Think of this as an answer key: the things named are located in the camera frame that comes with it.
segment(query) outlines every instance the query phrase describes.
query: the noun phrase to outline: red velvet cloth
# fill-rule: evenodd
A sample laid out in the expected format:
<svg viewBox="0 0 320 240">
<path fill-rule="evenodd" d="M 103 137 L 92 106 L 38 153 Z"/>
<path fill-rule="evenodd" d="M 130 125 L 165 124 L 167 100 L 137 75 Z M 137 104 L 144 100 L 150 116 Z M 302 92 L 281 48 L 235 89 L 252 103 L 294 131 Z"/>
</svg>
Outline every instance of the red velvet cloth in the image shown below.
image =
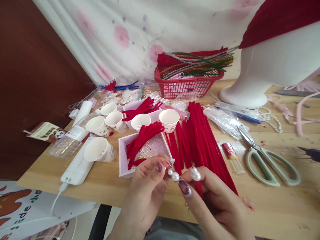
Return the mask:
<svg viewBox="0 0 320 240">
<path fill-rule="evenodd" d="M 243 35 L 240 48 L 320 21 L 320 0 L 266 0 Z"/>
</svg>

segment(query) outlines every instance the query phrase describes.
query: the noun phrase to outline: white curtain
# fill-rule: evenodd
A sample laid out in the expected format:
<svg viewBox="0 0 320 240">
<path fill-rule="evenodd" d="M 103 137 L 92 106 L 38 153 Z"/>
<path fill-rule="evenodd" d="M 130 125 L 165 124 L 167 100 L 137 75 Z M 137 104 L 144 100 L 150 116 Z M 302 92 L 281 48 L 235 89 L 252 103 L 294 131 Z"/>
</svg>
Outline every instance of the white curtain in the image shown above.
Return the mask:
<svg viewBox="0 0 320 240">
<path fill-rule="evenodd" d="M 152 79 L 157 55 L 234 47 L 263 0 L 34 0 L 96 84 Z M 240 73 L 240 50 L 224 79 Z"/>
</svg>

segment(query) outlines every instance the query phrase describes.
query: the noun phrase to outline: scissor blade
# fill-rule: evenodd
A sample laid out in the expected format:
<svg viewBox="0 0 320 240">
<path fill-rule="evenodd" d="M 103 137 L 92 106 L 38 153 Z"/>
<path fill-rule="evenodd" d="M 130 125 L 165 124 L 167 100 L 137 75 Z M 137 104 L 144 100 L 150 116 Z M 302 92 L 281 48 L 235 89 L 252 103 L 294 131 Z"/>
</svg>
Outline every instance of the scissor blade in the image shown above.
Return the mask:
<svg viewBox="0 0 320 240">
<path fill-rule="evenodd" d="M 238 128 L 240 134 L 242 135 L 242 137 L 243 137 L 249 144 L 251 144 L 251 142 L 254 142 L 253 139 L 252 139 L 252 137 L 249 135 L 249 133 L 248 133 L 247 131 L 244 132 L 244 131 L 243 131 L 240 127 L 238 127 L 238 126 L 237 126 L 237 128 Z"/>
</svg>

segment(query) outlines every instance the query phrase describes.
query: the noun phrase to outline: hand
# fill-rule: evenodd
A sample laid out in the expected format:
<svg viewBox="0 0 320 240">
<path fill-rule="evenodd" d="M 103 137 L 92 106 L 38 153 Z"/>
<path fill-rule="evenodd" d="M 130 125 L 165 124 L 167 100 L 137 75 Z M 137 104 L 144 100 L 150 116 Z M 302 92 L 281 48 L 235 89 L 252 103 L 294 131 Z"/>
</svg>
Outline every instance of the hand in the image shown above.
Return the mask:
<svg viewBox="0 0 320 240">
<path fill-rule="evenodd" d="M 178 184 L 206 239 L 254 240 L 248 226 L 248 213 L 240 198 L 208 168 L 197 170 L 201 174 L 205 202 L 192 187 L 190 171 L 182 174 Z"/>
<path fill-rule="evenodd" d="M 169 157 L 159 154 L 137 166 L 120 215 L 108 240 L 143 239 L 154 222 L 167 190 Z"/>
</svg>

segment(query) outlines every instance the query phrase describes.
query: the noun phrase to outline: plastic bottle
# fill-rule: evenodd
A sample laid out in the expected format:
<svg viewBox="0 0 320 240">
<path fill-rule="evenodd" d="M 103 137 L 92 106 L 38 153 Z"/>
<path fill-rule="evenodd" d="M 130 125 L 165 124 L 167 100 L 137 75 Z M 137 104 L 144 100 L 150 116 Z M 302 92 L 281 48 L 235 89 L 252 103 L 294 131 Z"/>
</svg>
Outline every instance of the plastic bottle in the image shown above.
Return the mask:
<svg viewBox="0 0 320 240">
<path fill-rule="evenodd" d="M 87 122 L 97 116 L 101 116 L 99 109 L 84 116 L 59 141 L 57 141 L 52 148 L 50 148 L 49 154 L 59 158 L 70 157 L 81 145 L 82 140 L 89 134 L 85 129 Z"/>
</svg>

